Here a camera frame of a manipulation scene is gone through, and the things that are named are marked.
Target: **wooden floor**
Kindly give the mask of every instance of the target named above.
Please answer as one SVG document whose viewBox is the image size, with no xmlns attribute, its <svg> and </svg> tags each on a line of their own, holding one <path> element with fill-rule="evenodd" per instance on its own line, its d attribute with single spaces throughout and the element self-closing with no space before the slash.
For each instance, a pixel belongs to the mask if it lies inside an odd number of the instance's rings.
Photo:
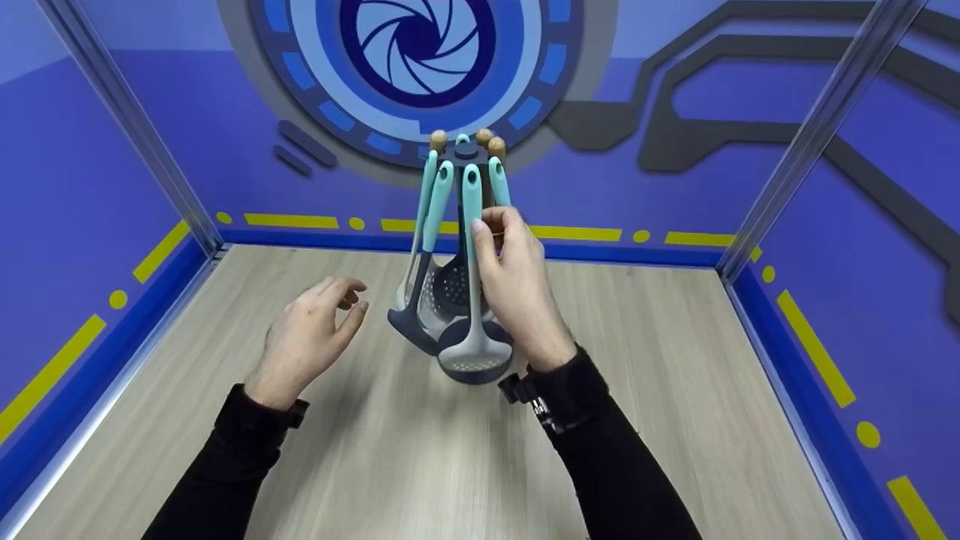
<svg viewBox="0 0 960 540">
<path fill-rule="evenodd" d="M 576 539 L 576 497 L 526 406 L 449 380 L 387 324 L 406 256 L 234 247 L 18 538 L 139 538 L 253 368 L 283 307 L 327 275 L 368 321 L 306 392 L 249 538 Z M 554 262 L 564 316 L 705 538 L 839 538 L 713 272 Z"/>
</svg>

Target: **yellow stripe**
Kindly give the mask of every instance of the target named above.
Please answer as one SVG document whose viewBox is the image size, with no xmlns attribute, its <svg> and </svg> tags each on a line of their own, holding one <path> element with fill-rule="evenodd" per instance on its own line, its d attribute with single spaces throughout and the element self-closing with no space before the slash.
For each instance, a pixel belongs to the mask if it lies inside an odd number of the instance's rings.
<svg viewBox="0 0 960 540">
<path fill-rule="evenodd" d="M 384 233 L 412 233 L 417 223 L 412 219 L 381 219 L 380 229 Z M 440 224 L 440 234 L 456 234 L 460 231 L 456 221 L 444 221 Z"/>
<path fill-rule="evenodd" d="M 190 233 L 190 227 L 187 226 L 185 221 L 180 221 L 172 231 L 160 240 L 160 243 L 156 245 L 153 251 L 133 269 L 133 276 L 136 280 L 141 283 L 147 282 L 157 268 L 160 267 L 160 264 L 163 264 L 163 261 L 170 257 L 170 254 L 177 249 L 177 246 L 186 238 L 188 233 Z"/>
<path fill-rule="evenodd" d="M 713 248 L 726 248 L 733 244 L 735 234 L 713 234 L 713 233 L 680 233 L 670 231 L 666 234 L 664 244 L 673 244 L 679 246 L 706 246 Z"/>
<path fill-rule="evenodd" d="M 944 531 L 937 525 L 937 520 L 933 519 L 930 509 L 926 507 L 909 478 L 892 479 L 887 482 L 887 488 L 920 540 L 947 540 Z"/>
<path fill-rule="evenodd" d="M 384 233 L 412 233 L 415 222 L 412 219 L 381 219 L 380 228 Z M 456 234 L 459 231 L 456 221 L 444 221 L 440 226 L 440 234 Z M 530 231 L 540 238 L 552 240 L 593 240 L 596 242 L 617 242 L 620 240 L 619 229 L 593 229 L 589 227 L 552 227 L 531 225 Z"/>
<path fill-rule="evenodd" d="M 593 227 L 554 227 L 551 225 L 531 225 L 530 231 L 537 238 L 547 240 L 590 240 L 593 242 L 619 242 L 622 231 L 619 229 L 594 229 Z"/>
<path fill-rule="evenodd" d="M 827 389 L 829 389 L 830 394 L 833 394 L 833 399 L 836 400 L 837 404 L 841 407 L 853 403 L 853 401 L 856 400 L 856 396 L 853 395 L 853 391 L 850 390 L 843 375 L 840 374 L 840 370 L 837 369 L 836 364 L 833 363 L 833 359 L 830 358 L 827 350 L 824 349 L 824 344 L 820 342 L 820 338 L 817 337 L 817 334 L 814 333 L 810 327 L 810 323 L 806 322 L 806 317 L 804 317 L 800 308 L 797 307 L 797 303 L 794 302 L 790 293 L 786 290 L 781 292 L 777 297 L 777 304 L 780 306 L 780 310 L 783 311 L 783 316 L 786 317 L 786 321 L 790 323 L 790 327 L 793 328 L 793 332 L 797 335 L 797 338 L 800 339 L 800 344 L 804 346 L 806 353 L 810 356 L 814 367 L 820 372 L 820 377 L 824 380 L 824 383 L 827 384 Z"/>
<path fill-rule="evenodd" d="M 107 323 L 99 315 L 90 316 L 34 379 L 0 412 L 0 443 L 23 422 L 106 326 Z"/>
<path fill-rule="evenodd" d="M 326 215 L 288 215 L 282 213 L 245 213 L 247 225 L 293 227 L 297 229 L 340 229 L 337 218 Z"/>
</svg>

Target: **black wristband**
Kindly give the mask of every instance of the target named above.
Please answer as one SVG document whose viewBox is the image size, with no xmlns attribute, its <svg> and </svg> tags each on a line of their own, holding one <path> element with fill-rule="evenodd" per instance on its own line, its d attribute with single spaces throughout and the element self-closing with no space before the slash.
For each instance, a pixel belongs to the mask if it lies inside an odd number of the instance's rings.
<svg viewBox="0 0 960 540">
<path fill-rule="evenodd" d="M 514 374 L 499 386 L 509 402 L 533 403 L 540 422 L 556 432 L 610 409 L 610 389 L 580 345 L 576 356 L 563 366 L 547 373 L 528 367 L 523 379 Z"/>
<path fill-rule="evenodd" d="M 214 432 L 246 454 L 263 455 L 283 444 L 287 430 L 300 427 L 310 406 L 297 400 L 290 410 L 276 410 L 247 396 L 242 383 L 234 384 L 213 423 Z"/>
</svg>

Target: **hand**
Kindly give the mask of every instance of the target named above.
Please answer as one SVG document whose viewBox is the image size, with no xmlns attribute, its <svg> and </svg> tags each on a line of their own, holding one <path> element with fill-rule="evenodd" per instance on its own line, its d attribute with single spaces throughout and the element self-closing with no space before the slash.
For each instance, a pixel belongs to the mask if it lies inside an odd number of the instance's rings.
<svg viewBox="0 0 960 540">
<path fill-rule="evenodd" d="M 487 303 L 531 367 L 547 372 L 569 362 L 577 347 L 550 291 L 543 244 L 513 207 L 485 209 L 471 227 Z M 503 232 L 502 245 L 494 232 Z"/>
<path fill-rule="evenodd" d="M 367 286 L 354 278 L 326 278 L 305 290 L 267 331 L 263 358 L 245 388 L 261 405 L 288 410 L 300 392 L 320 376 L 360 330 L 367 302 L 357 292 Z M 349 309 L 336 327 L 337 308 Z"/>
</svg>

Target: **utensil handle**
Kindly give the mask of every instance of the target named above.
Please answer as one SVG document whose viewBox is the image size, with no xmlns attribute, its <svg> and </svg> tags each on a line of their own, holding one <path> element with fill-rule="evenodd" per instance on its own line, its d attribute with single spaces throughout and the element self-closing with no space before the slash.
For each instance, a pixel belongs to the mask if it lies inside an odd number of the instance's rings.
<svg viewBox="0 0 960 540">
<path fill-rule="evenodd" d="M 433 194 L 433 182 L 437 177 L 437 159 L 440 155 L 431 150 L 423 166 L 423 180 L 420 182 L 420 202 L 417 204 L 417 223 L 414 225 L 414 238 L 423 232 L 423 222 L 426 221 L 427 207 L 430 206 L 430 196 Z"/>
<path fill-rule="evenodd" d="M 473 163 L 464 167 L 463 193 L 464 236 L 467 238 L 467 264 L 470 283 L 470 324 L 480 324 L 480 267 L 476 249 L 473 246 L 473 234 L 470 225 L 474 219 L 480 219 L 483 213 L 483 182 L 480 180 L 480 168 Z"/>
<path fill-rule="evenodd" d="M 493 200 L 499 207 L 512 206 L 510 188 L 507 187 L 507 169 L 503 168 L 500 158 L 493 156 L 487 163 L 490 170 L 490 186 L 493 188 Z"/>
<path fill-rule="evenodd" d="M 423 224 L 423 251 L 433 253 L 440 234 L 440 225 L 444 221 L 446 201 L 450 198 L 453 185 L 453 163 L 444 161 L 437 169 L 437 178 L 433 181 L 433 194 L 430 196 L 430 210 Z"/>
</svg>

